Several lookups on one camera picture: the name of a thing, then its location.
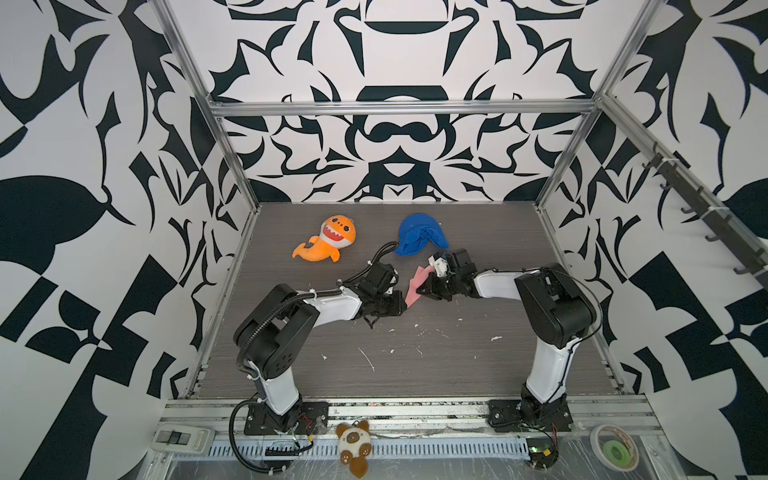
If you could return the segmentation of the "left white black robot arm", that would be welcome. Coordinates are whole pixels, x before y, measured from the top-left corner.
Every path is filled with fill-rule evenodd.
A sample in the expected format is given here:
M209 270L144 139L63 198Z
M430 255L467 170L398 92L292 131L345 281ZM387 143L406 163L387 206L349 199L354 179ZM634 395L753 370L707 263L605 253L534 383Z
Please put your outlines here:
M247 435L287 433L303 422L292 366L312 331L356 320L372 326L382 317L402 315L406 303L398 280L394 266L376 261L333 289L298 291L281 283L264 297L233 336L235 365L261 392L247 406Z

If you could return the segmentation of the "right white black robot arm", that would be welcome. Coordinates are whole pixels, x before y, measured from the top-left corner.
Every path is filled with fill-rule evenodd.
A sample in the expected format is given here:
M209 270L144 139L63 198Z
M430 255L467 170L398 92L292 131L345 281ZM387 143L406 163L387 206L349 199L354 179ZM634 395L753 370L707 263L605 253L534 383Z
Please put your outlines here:
M411 305L418 297L451 301L520 301L537 337L531 372L518 400L488 402L488 425L497 432L568 431L572 421L566 380L579 346L601 325L599 312L558 263L523 271L479 271L464 249L438 253L409 282Z

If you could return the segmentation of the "pink paper sheet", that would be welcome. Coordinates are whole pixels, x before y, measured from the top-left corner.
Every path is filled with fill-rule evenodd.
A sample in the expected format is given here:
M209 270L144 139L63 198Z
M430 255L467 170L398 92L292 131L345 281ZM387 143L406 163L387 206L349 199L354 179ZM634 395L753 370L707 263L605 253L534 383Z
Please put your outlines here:
M407 308L411 308L413 304L421 298L421 295L417 292L417 290L428 280L429 275L434 272L435 269L433 266L419 266L417 268L415 275L409 281L408 292L405 297L405 304Z

